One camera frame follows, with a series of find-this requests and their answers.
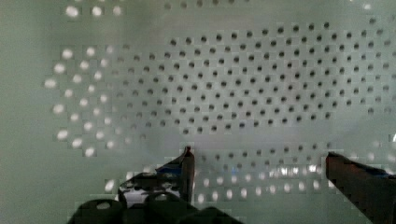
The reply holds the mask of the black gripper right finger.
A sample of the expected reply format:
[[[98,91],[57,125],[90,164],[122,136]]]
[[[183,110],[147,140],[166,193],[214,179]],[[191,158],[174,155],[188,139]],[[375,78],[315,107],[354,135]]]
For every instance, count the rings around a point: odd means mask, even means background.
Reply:
[[[395,224],[395,175],[335,152],[325,163],[327,179],[373,224]]]

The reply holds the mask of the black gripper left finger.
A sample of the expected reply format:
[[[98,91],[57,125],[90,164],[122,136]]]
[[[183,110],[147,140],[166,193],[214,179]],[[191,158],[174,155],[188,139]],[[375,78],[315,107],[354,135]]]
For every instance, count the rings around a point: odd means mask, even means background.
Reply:
[[[140,173],[121,183],[118,201],[131,208],[145,201],[151,193],[170,192],[190,203],[194,174],[195,158],[191,146],[186,146],[177,158],[156,168],[154,172]]]

